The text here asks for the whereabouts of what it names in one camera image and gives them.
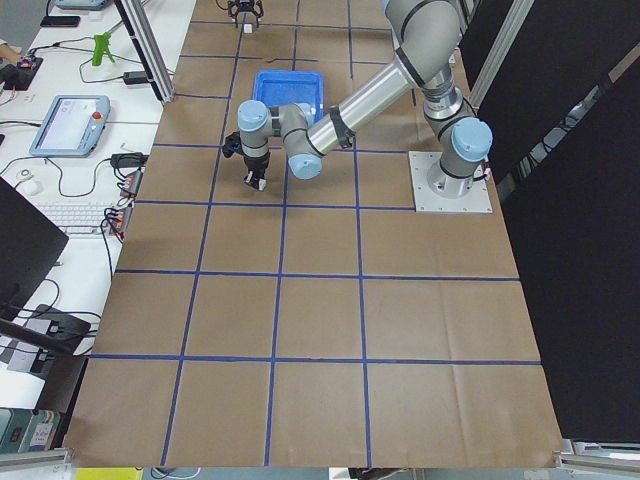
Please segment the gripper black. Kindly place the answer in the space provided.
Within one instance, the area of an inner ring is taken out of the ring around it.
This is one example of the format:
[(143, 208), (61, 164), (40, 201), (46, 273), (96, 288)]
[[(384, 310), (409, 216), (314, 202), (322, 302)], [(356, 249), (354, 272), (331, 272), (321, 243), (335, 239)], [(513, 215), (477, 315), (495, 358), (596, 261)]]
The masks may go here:
[(256, 20), (260, 20), (264, 16), (261, 0), (228, 0), (226, 11), (233, 20), (237, 20), (240, 13), (251, 13)]
[(252, 180), (257, 180), (258, 190), (264, 191), (267, 185), (265, 175), (269, 166), (270, 152), (267, 151), (265, 154), (258, 157), (244, 154), (243, 160), (247, 167), (247, 175), (244, 178), (244, 183), (251, 185)]

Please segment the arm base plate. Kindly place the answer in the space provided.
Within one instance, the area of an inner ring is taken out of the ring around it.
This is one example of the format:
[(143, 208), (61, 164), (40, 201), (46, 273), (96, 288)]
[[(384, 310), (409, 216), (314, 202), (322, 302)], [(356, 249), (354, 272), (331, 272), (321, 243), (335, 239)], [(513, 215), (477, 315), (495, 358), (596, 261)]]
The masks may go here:
[(415, 211), (435, 214), (491, 214), (488, 182), (478, 166), (466, 179), (448, 176), (441, 152), (408, 153)]

